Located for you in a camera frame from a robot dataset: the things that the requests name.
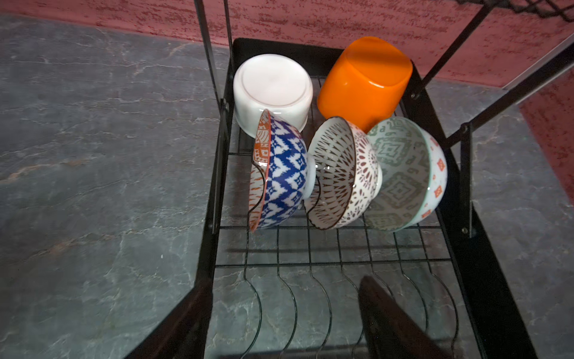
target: bowl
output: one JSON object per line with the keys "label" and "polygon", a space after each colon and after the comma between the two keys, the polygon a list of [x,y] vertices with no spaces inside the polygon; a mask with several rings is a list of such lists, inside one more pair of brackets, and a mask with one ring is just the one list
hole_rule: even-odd
{"label": "bowl", "polygon": [[235,118],[249,136],[255,137],[265,109],[301,132],[307,124],[313,84],[309,74],[294,60],[264,54],[239,66],[233,79],[233,94]]}
{"label": "bowl", "polygon": [[309,154],[316,183],[304,200],[311,223],[340,228],[359,218],[382,184],[382,172],[367,136],[342,117],[326,120],[315,133]]}
{"label": "bowl", "polygon": [[362,37],[339,56],[317,106],[325,118],[341,116],[367,133],[393,115],[412,72],[400,50],[380,38]]}
{"label": "bowl", "polygon": [[264,110],[257,127],[249,185],[249,228],[276,226],[308,198],[315,182],[301,133]]}
{"label": "bowl", "polygon": [[367,134],[383,172],[379,194],[365,212],[369,226],[397,231],[415,225],[439,205],[447,161],[438,142],[416,123],[391,117]]}

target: black wire mesh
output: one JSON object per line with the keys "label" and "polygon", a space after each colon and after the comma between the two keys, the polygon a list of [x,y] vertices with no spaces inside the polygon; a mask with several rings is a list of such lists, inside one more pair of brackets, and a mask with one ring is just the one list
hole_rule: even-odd
{"label": "black wire mesh", "polygon": [[495,7],[510,9],[515,13],[531,13],[546,19],[559,16],[564,21],[574,21],[574,3],[571,0],[456,0],[459,4],[484,4],[486,1],[494,3]]}
{"label": "black wire mesh", "polygon": [[[317,95],[324,79],[312,80]],[[303,130],[307,145],[323,121],[314,99]],[[279,226],[250,233],[246,199],[254,140],[236,123],[231,135],[206,357],[368,357],[357,302],[365,275],[453,356],[479,356],[436,216],[397,233],[370,228],[364,216],[321,231],[299,209]],[[439,242],[444,247],[437,252]]]}

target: orange cup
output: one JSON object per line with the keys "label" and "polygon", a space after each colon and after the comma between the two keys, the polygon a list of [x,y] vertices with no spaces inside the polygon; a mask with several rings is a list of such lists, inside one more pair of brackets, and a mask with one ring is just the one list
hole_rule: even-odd
{"label": "orange cup", "polygon": [[377,37],[362,37],[329,72],[317,98],[319,111],[367,133],[393,115],[412,73],[413,64],[399,49]]}

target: pink textured wall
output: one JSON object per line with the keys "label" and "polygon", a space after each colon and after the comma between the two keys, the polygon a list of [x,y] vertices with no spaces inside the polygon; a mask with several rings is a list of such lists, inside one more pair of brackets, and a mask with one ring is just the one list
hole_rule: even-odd
{"label": "pink textured wall", "polygon": [[[212,39],[226,44],[222,0],[205,1]],[[358,37],[396,45],[426,73],[479,6],[453,0],[230,0],[234,37],[344,48]],[[200,40],[192,0],[1,0],[34,17]],[[439,77],[504,86],[563,39],[574,24],[496,9]]]}
{"label": "pink textured wall", "polygon": [[574,204],[574,70],[532,95],[520,110]]}

